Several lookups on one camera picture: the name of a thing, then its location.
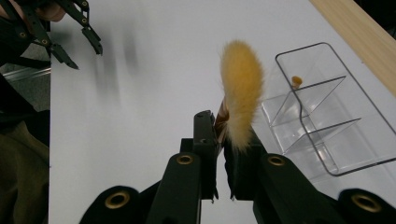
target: plastic compartment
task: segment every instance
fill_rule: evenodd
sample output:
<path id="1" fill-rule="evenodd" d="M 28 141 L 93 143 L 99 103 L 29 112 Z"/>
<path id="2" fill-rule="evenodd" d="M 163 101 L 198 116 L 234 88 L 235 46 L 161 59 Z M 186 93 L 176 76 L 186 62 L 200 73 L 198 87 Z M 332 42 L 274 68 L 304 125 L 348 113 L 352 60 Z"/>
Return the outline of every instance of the plastic compartment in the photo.
<path id="1" fill-rule="evenodd" d="M 262 109 L 281 153 L 308 178 L 395 160 L 396 132 L 329 44 L 280 53 L 276 63 Z"/>

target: yellow fur toy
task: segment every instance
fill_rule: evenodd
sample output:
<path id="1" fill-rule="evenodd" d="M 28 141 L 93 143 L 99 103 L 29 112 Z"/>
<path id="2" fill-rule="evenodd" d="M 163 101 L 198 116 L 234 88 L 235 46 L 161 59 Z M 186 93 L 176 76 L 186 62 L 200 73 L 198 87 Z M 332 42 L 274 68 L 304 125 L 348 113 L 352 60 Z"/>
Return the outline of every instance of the yellow fur toy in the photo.
<path id="1" fill-rule="evenodd" d="M 222 133 L 225 130 L 233 148 L 244 151 L 251 137 L 251 122 L 262 96 L 262 65 L 248 44 L 235 40 L 224 48 L 220 72 L 225 96 L 215 129 L 220 127 Z"/>

